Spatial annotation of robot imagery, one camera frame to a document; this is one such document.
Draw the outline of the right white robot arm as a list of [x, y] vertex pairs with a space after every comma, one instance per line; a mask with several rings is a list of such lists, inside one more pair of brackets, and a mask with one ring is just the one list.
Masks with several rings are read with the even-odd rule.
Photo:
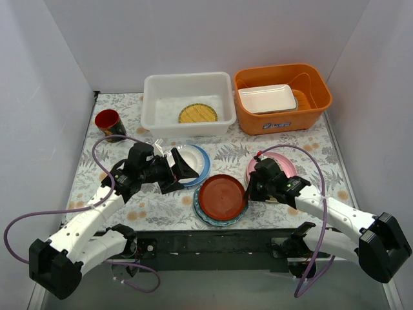
[[308, 256], [322, 235], [321, 251], [357, 263], [374, 280], [387, 283], [412, 255], [396, 218], [384, 212], [377, 216], [323, 196], [309, 181], [287, 177], [272, 158], [254, 158], [246, 197], [265, 202], [271, 198], [296, 210], [326, 220], [333, 231], [309, 224], [308, 230], [292, 240], [298, 256]]

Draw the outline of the red-brown fluted plate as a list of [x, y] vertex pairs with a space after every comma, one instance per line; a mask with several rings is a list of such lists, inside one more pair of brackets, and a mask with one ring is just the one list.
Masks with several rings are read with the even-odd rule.
[[243, 185], [227, 174], [208, 178], [199, 190], [198, 201], [201, 210], [218, 221], [233, 220], [247, 207]]

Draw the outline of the round woven bamboo plate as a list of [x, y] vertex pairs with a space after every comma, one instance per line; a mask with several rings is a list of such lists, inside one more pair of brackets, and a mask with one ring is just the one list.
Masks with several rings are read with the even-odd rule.
[[218, 121], [217, 112], [204, 103], [188, 105], [178, 116], [178, 123], [204, 123], [216, 121]]

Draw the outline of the teal scalloped plate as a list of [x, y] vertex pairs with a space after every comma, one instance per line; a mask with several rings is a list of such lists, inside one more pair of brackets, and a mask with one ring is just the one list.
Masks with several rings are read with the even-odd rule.
[[194, 199], [193, 199], [193, 209], [196, 216], [205, 224], [212, 226], [212, 227], [228, 227], [230, 225], [236, 224], [242, 217], [244, 217], [245, 213], [248, 210], [248, 203], [245, 204], [245, 207], [241, 211], [239, 215], [235, 218], [230, 220], [215, 220], [209, 216], [207, 216], [204, 211], [201, 209], [200, 202], [199, 202], [199, 192], [201, 187], [198, 187], [194, 192]]

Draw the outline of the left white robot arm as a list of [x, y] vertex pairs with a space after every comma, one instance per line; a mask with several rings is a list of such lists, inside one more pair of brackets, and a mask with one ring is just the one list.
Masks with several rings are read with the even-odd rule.
[[199, 176], [176, 148], [171, 153], [173, 164], [167, 156], [155, 154], [152, 145], [135, 143], [127, 159], [116, 163], [102, 181], [89, 201], [88, 210], [75, 215], [46, 241], [37, 239], [31, 244], [29, 277], [63, 300], [100, 263], [118, 254], [123, 258], [133, 257], [137, 252], [133, 229], [119, 224], [98, 238], [94, 235], [143, 184], [157, 183], [161, 192], [167, 194], [183, 189], [182, 179]]

